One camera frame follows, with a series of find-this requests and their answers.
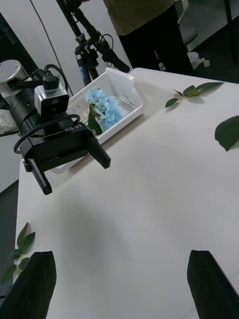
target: table surface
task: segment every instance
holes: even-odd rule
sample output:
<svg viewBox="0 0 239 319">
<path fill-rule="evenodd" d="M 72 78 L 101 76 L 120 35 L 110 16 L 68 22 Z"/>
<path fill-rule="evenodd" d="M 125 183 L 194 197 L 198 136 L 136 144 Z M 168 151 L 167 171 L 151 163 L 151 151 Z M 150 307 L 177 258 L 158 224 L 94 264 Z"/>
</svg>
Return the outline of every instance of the table surface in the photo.
<svg viewBox="0 0 239 319">
<path fill-rule="evenodd" d="M 239 113 L 238 84 L 165 110 L 173 89 L 208 80 L 131 73 L 145 116 L 104 144 L 109 169 L 86 157 L 48 172 L 45 196 L 21 164 L 16 232 L 29 222 L 30 254 L 52 250 L 56 261 L 48 319 L 184 318 L 194 308 L 192 249 L 210 250 L 229 278 L 239 271 L 239 149 L 226 153 L 214 140 L 216 126 Z"/>
</svg>

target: blue flower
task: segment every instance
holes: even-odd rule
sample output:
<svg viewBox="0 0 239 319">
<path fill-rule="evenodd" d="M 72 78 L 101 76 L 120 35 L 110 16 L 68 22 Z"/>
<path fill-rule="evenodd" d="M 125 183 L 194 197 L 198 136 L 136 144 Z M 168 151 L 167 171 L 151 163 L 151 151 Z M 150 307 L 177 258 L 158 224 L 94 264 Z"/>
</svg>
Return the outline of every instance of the blue flower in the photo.
<svg viewBox="0 0 239 319">
<path fill-rule="evenodd" d="M 112 108 L 111 110 L 106 111 L 105 115 L 100 117 L 99 125 L 104 132 L 121 119 L 121 113 L 116 108 Z"/>
<path fill-rule="evenodd" d="M 98 89 L 88 91 L 85 98 L 94 105 L 94 111 L 99 114 L 98 123 L 103 132 L 121 120 L 122 115 L 117 109 L 118 103 L 115 96 L 107 96 L 103 90 Z"/>
</svg>

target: tripod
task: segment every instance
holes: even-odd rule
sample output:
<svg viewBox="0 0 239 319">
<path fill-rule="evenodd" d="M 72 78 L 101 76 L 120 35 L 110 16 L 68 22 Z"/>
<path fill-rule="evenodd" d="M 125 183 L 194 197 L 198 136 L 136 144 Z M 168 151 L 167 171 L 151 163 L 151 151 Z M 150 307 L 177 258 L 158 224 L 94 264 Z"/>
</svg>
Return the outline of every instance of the tripod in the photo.
<svg viewBox="0 0 239 319">
<path fill-rule="evenodd" d="M 105 38 L 90 24 L 83 12 L 79 9 L 81 5 L 79 0 L 57 0 L 57 3 L 76 36 L 78 46 L 75 49 L 75 55 L 85 85 L 88 85 L 91 80 L 99 76 L 96 70 L 96 67 L 99 65 L 97 62 L 97 51 L 102 54 L 102 60 L 104 62 L 111 63 L 122 72 L 129 72 L 129 67 L 117 57 Z M 80 31 L 76 22 L 80 22 L 87 30 L 90 36 L 88 40 Z"/>
</svg>

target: white basket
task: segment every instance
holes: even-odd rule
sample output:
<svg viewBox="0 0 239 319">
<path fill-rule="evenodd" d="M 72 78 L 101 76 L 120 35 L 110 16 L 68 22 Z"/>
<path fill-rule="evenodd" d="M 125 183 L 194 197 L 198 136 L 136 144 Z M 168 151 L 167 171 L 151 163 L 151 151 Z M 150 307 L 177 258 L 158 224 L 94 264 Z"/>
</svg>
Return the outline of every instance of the white basket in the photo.
<svg viewBox="0 0 239 319">
<path fill-rule="evenodd" d="M 132 75 L 106 68 L 106 71 L 101 76 L 70 99 L 67 113 L 79 114 L 81 121 L 86 123 L 89 114 L 89 102 L 86 101 L 85 94 L 89 90 L 98 88 L 102 89 L 108 96 L 113 95 L 117 98 L 118 110 L 123 116 L 119 122 L 97 136 L 99 143 L 102 144 L 142 114 L 143 104 L 135 88 L 134 77 Z M 53 168 L 52 171 L 55 174 L 61 174 L 78 161 L 80 159 Z"/>
</svg>

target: camera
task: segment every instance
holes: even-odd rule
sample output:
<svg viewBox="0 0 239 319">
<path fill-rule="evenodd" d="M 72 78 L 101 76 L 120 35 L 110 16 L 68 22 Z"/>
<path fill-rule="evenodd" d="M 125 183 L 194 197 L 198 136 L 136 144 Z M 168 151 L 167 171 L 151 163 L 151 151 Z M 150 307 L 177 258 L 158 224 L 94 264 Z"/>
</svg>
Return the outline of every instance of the camera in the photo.
<svg viewBox="0 0 239 319">
<path fill-rule="evenodd" d="M 45 90 L 39 85 L 34 90 L 35 107 L 43 118 L 65 112 L 68 102 L 69 94 L 62 83 L 56 89 Z"/>
</svg>

